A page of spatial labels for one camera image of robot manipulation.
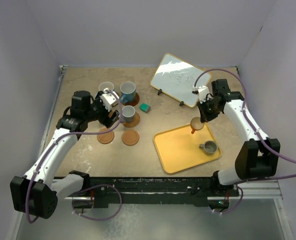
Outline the small orange cup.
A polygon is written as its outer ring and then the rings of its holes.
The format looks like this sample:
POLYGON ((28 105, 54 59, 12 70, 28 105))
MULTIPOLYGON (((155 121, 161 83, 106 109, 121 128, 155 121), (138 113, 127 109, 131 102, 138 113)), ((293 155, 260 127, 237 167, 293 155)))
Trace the small orange cup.
POLYGON ((194 117, 190 121, 190 128, 191 128, 191 134, 194 134, 196 131, 200 131, 204 127, 204 123, 201 122, 200 117, 194 117))

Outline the plain orange coaster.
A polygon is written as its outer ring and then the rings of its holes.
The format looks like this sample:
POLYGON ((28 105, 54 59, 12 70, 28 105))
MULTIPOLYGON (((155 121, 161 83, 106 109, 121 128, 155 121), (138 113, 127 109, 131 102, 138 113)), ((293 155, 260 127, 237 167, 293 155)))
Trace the plain orange coaster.
POLYGON ((98 134, 96 137, 99 143, 109 144, 114 140, 115 133, 113 131, 109 131, 108 133, 98 134))
POLYGON ((122 142, 127 146, 134 146, 139 142, 140 135, 136 130, 130 129, 126 130, 122 136, 122 142))

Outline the large teal mug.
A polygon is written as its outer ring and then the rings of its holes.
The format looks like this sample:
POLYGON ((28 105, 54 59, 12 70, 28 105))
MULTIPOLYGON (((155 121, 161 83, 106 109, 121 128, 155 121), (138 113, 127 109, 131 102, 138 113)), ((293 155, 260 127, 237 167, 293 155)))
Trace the large teal mug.
POLYGON ((102 83, 99 84, 98 90, 99 91, 104 91, 105 89, 109 89, 110 91, 114 91, 115 90, 115 86, 110 81, 104 81, 104 82, 102 82, 102 83))

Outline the grey handled mug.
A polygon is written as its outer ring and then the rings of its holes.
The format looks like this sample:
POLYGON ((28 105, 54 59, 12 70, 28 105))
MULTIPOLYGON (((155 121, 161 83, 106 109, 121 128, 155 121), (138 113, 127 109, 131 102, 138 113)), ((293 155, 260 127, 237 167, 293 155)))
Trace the grey handled mug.
POLYGON ((134 121, 136 110, 131 105, 126 105, 122 108, 122 117, 126 123, 132 123, 134 121))

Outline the blue patterned mug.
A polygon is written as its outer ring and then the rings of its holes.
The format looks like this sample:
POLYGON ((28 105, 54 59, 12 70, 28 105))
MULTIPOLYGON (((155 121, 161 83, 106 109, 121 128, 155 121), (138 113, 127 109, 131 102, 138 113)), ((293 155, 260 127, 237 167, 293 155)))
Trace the blue patterned mug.
POLYGON ((120 86, 120 91, 121 91, 121 97, 120 97, 121 103, 123 104, 130 103, 135 99, 136 85, 131 81, 124 82, 120 86))

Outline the light woven front coaster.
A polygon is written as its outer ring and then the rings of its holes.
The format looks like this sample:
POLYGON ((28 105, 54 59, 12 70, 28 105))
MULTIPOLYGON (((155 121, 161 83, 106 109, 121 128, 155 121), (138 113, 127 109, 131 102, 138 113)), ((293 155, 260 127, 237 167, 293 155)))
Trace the light woven front coaster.
POLYGON ((140 123, 140 120, 140 115, 138 112, 136 112, 132 122, 123 122, 122 125, 126 128, 133 128, 140 123))

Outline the dark brown ringed coaster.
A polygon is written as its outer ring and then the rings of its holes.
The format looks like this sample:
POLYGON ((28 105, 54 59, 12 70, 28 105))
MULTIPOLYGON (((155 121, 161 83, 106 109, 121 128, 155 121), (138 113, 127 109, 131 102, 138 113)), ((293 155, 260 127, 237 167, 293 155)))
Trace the dark brown ringed coaster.
POLYGON ((134 100, 131 102, 123 103, 124 106, 136 106, 140 101, 140 96, 138 93, 135 94, 134 100))

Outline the plain orange front coaster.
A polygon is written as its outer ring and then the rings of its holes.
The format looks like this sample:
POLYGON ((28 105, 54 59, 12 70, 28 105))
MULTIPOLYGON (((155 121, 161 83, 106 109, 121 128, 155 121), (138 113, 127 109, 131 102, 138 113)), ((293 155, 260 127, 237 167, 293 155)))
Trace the plain orange front coaster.
POLYGON ((127 146, 134 146, 139 142, 140 135, 136 130, 130 129, 126 130, 122 136, 122 142, 127 146))

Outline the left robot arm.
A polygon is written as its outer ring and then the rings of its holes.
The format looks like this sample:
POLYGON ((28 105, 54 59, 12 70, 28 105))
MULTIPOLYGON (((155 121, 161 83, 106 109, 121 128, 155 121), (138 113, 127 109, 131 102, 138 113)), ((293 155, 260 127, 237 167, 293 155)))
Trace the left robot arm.
POLYGON ((78 194, 86 196, 94 189, 89 174, 71 171, 58 182, 56 172, 70 149, 83 135, 88 135, 88 124, 98 121, 106 127, 104 134, 112 132, 121 123, 121 110, 113 110, 121 101, 109 88, 92 96, 86 90, 75 91, 71 104, 56 124, 51 141, 33 166, 22 176, 14 176, 10 191, 14 209, 25 213, 28 223, 50 218, 58 202, 78 194))

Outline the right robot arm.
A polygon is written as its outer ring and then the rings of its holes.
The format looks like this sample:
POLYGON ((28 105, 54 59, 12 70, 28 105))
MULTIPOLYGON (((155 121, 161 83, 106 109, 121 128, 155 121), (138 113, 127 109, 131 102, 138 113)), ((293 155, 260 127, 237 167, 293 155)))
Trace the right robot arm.
POLYGON ((244 96, 239 91, 232 91, 226 79, 213 81, 211 87, 211 90, 205 85, 193 87, 193 93, 199 97, 200 121, 208 123, 219 114, 225 114, 243 140, 234 166, 213 174, 216 180, 210 183, 210 190, 214 195, 221 196, 228 190, 228 185, 274 176, 279 158, 271 150, 278 153, 281 145, 276 138, 260 132, 246 107, 244 96))

